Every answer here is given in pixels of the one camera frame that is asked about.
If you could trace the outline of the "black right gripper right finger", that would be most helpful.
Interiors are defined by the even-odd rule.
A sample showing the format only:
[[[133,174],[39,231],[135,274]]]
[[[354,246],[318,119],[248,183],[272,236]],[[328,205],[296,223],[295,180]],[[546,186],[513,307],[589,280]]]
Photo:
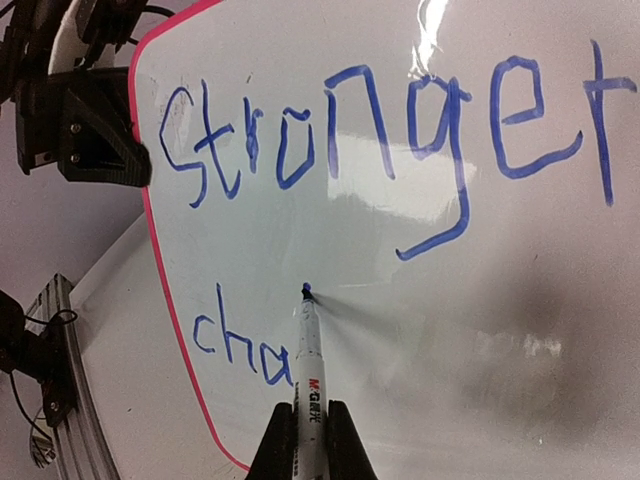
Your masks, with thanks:
[[[330,400],[325,444],[333,480],[378,480],[347,404]]]

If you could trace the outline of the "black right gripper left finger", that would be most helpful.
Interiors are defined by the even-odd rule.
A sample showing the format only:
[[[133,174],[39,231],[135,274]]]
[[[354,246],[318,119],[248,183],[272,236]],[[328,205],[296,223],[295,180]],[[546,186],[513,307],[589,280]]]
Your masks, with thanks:
[[[291,403],[275,405],[246,480],[291,480],[297,425]]]

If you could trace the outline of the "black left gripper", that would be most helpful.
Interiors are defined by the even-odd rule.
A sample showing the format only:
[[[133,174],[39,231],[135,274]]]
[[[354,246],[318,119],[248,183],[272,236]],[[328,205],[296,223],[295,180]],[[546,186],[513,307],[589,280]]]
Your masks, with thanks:
[[[133,134],[128,70],[55,74],[19,83],[17,159],[22,172],[55,164],[70,182],[147,186],[151,163]]]

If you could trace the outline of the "pink framed whiteboard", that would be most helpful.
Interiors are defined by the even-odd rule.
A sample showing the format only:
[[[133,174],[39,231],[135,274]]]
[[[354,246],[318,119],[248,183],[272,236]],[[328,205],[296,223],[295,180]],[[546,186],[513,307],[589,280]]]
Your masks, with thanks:
[[[213,451],[247,468],[321,319],[382,479],[639,475],[639,5],[200,1],[132,112]]]

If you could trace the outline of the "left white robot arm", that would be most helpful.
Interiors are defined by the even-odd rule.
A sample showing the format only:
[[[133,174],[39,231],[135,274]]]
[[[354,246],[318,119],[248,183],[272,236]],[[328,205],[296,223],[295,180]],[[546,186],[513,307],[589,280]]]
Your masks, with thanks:
[[[149,184],[149,153],[133,133],[128,70],[111,64],[147,8],[145,1],[2,3],[1,100],[15,106],[24,174],[54,164],[69,182]],[[63,308],[35,333],[19,302],[1,296],[1,369],[40,384],[51,427],[76,405],[65,347],[65,328],[76,318]]]

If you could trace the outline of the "white marker pen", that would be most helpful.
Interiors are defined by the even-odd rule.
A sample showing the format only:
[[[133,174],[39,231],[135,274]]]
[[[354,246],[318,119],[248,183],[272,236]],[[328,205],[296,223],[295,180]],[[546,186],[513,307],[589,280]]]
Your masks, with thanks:
[[[326,375],[322,354],[320,318],[311,285],[302,286],[302,302],[296,310],[299,345],[296,355],[294,414],[296,445],[294,479],[329,479],[326,453]]]

